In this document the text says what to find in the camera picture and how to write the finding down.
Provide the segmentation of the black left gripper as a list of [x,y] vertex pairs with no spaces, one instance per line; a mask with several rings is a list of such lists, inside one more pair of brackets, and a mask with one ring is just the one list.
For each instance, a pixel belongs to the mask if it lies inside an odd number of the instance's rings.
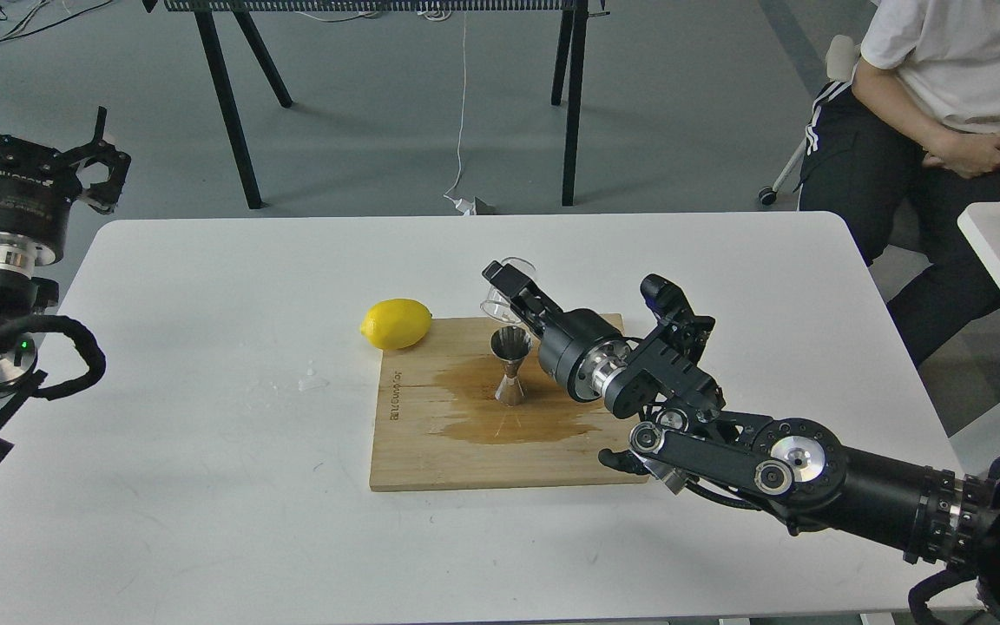
[[[40,266],[63,259],[72,202],[80,201],[99,214],[113,214],[128,175],[131,158],[104,138],[107,108],[96,111],[92,139],[53,155],[53,170],[15,166],[15,151],[0,134],[0,234],[28,239],[38,248]],[[106,168],[104,181],[84,188],[81,170]]]

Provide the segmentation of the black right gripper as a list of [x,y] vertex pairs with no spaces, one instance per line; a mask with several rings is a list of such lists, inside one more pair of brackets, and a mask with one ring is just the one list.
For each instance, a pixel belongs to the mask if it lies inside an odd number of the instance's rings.
[[543,371],[575,401],[600,398],[631,355],[631,345],[619,329],[590,309],[564,312],[514,266],[492,261],[483,277],[509,301],[523,327],[540,338],[538,363]]

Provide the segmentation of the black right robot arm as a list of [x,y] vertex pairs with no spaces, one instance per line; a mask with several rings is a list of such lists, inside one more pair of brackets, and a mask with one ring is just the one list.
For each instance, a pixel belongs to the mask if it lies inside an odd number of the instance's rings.
[[622,335],[589,309],[563,310],[515,266],[484,269],[539,340],[540,365],[575,401],[638,417],[626,450],[599,452],[611,470],[651,475],[674,493],[767,513],[793,536],[833,529],[899,549],[908,563],[942,563],[908,595],[919,624],[929,601],[965,582],[1000,621],[1000,458],[987,477],[913,465],[845,446],[824,424],[727,411],[699,360],[714,318],[697,315],[659,274],[641,284],[655,328]]

